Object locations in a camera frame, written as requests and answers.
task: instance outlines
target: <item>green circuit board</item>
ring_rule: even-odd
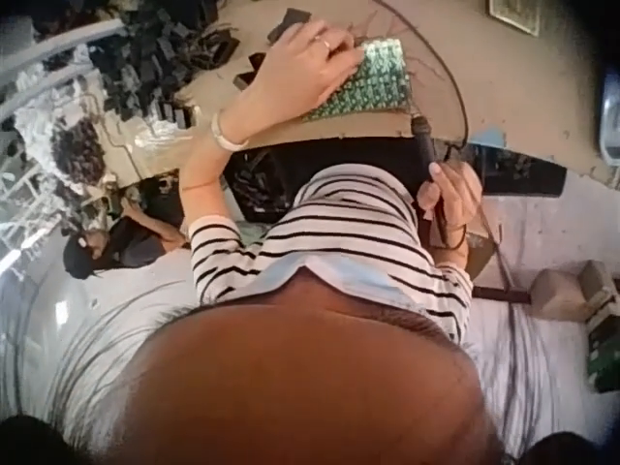
[[[364,60],[357,73],[327,102],[308,113],[306,120],[369,110],[410,111],[411,83],[400,41],[380,39],[362,47]]]

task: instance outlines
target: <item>silver bracelet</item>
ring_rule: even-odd
[[[226,139],[226,136],[222,134],[222,128],[220,128],[220,113],[221,111],[218,111],[213,115],[213,119],[211,119],[211,134],[213,134],[213,138],[224,150],[228,150],[230,152],[238,152],[239,150],[243,150],[247,147],[250,140],[248,139],[247,141],[239,144],[232,143]]]

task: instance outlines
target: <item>black and white striped shirt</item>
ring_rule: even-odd
[[[293,252],[338,254],[385,273],[457,341],[469,321],[472,282],[451,263],[433,262],[418,237],[412,198],[391,174],[365,165],[319,172],[262,241],[244,247],[233,221],[208,216],[190,226],[194,280],[202,303],[234,297]]]

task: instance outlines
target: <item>workbench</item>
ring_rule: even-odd
[[[538,38],[524,34],[487,13],[485,0],[386,0],[408,18],[433,45],[453,73],[468,114],[470,142],[507,148],[553,161],[581,175],[618,189],[618,172],[599,155],[596,120],[597,76],[588,41],[570,17],[542,12]],[[121,185],[179,168],[187,157],[187,140],[204,130],[203,123],[239,91],[237,74],[251,71],[248,56],[267,50],[266,36],[287,8],[298,8],[368,38],[398,37],[412,73],[416,106],[425,114],[433,137],[461,141],[463,118],[446,71],[419,38],[386,9],[371,0],[228,0],[220,23],[229,24],[241,41],[232,60],[204,72],[179,97],[199,110],[199,128],[181,139],[147,149],[135,144],[144,131],[139,118],[118,124],[105,116],[114,145],[101,137],[107,163]],[[410,137],[410,115],[367,112],[313,122],[293,122],[252,140],[252,146],[330,138]]]

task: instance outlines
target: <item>ring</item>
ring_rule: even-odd
[[[331,51],[331,45],[329,44],[329,42],[328,42],[328,41],[326,41],[326,40],[325,40],[325,39],[323,39],[322,37],[317,36],[317,37],[315,37],[315,38],[314,38],[314,40],[315,40],[315,42],[321,42],[321,43],[325,44],[325,46],[327,47],[327,50],[328,50],[328,51]]]

